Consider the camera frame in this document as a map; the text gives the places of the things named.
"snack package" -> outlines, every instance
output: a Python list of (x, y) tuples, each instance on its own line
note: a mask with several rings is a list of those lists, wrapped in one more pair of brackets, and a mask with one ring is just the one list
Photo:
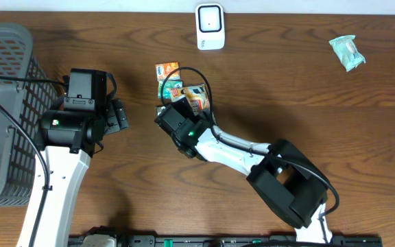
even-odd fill
[(170, 89), (170, 98), (172, 102), (186, 97), (193, 109), (194, 115), (198, 115), (202, 110), (210, 107), (205, 85), (186, 86), (181, 89)]
[[(163, 85), (164, 80), (158, 81), (158, 99), (161, 98), (161, 86)], [(168, 80), (165, 82), (163, 89), (163, 98), (170, 99), (170, 89), (180, 89), (182, 88), (182, 81), (171, 81)]]
[[(158, 80), (164, 80), (170, 72), (179, 68), (178, 62), (166, 62), (163, 64), (156, 65), (156, 77)], [(173, 75), (169, 77), (169, 80), (179, 80), (181, 77), (179, 76), (179, 71), (175, 72)]]
[(356, 45), (353, 43), (355, 35), (346, 35), (330, 40), (329, 43), (333, 47), (336, 56), (346, 68), (347, 72), (356, 68), (362, 62), (366, 62), (365, 58), (360, 54)]

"wood grain surface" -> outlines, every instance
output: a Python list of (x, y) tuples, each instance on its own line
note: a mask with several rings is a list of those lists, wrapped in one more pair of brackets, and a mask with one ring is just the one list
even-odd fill
[[(154, 65), (178, 61), (210, 81), (218, 124), (252, 141), (292, 141), (330, 179), (330, 229), (395, 246), (395, 16), (226, 14), (226, 44), (196, 47), (193, 14), (0, 12), (24, 25), (50, 78), (109, 71), (130, 128), (107, 136), (77, 197), (71, 234), (109, 225), (160, 235), (293, 233), (246, 182), (189, 160), (153, 122)], [(346, 73), (328, 41), (355, 34), (367, 64)], [(182, 73), (185, 84), (202, 81)], [(328, 205), (333, 203), (329, 195)], [(0, 208), (14, 246), (26, 208)]]

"teal wrapper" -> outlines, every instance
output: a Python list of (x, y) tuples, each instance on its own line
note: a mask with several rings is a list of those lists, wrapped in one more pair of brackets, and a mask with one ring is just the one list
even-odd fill
[(345, 35), (329, 41), (347, 72), (362, 62), (366, 63), (365, 58), (357, 51), (356, 45), (353, 43), (355, 37), (355, 35)]
[[(163, 85), (164, 80), (159, 80), (158, 81), (158, 99), (161, 98), (161, 86)], [(163, 98), (165, 99), (170, 99), (170, 90), (167, 89), (180, 89), (182, 88), (182, 81), (173, 81), (173, 80), (168, 80), (165, 82), (164, 89), (163, 89)]]

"plastic bin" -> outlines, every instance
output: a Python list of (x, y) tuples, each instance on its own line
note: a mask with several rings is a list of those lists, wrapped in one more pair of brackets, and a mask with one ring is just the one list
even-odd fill
[[(33, 39), (24, 27), (0, 24), (0, 75), (45, 79), (32, 56)], [(56, 90), (49, 83), (0, 80), (0, 104), (33, 138), (37, 119), (51, 106)], [(31, 145), (0, 113), (0, 206), (29, 202), (35, 169)]]

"white backdrop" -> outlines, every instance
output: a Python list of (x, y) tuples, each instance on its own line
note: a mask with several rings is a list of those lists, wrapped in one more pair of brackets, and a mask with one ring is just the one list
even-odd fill
[[(0, 10), (194, 12), (199, 0), (0, 0)], [(219, 0), (227, 13), (395, 14), (395, 0)]]

